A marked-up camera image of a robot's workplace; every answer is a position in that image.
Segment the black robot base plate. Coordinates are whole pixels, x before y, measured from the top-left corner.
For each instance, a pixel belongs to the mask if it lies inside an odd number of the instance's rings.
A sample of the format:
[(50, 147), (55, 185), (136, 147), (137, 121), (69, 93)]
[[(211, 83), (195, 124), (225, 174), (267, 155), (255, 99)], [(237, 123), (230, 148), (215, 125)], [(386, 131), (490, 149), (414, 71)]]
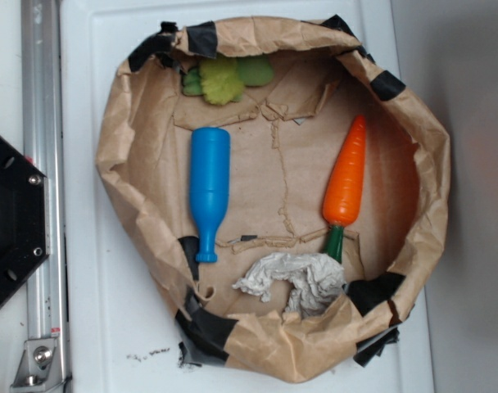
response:
[(46, 180), (0, 136), (0, 309), (48, 257)]

